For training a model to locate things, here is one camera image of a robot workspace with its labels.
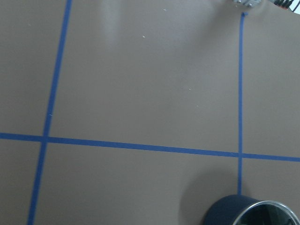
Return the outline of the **dark blue saucepan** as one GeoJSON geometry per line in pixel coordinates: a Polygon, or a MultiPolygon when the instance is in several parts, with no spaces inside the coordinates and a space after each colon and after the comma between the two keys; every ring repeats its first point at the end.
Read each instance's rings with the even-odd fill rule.
{"type": "Polygon", "coordinates": [[[298,225],[300,219],[281,202],[228,195],[207,211],[205,225],[298,225]]]}

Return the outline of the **aluminium frame post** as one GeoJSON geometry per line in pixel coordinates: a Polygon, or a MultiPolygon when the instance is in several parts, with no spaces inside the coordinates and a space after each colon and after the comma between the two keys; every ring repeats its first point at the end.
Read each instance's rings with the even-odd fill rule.
{"type": "Polygon", "coordinates": [[[253,8],[258,6],[262,0],[232,0],[233,3],[237,5],[243,5],[248,8],[253,8]]]}

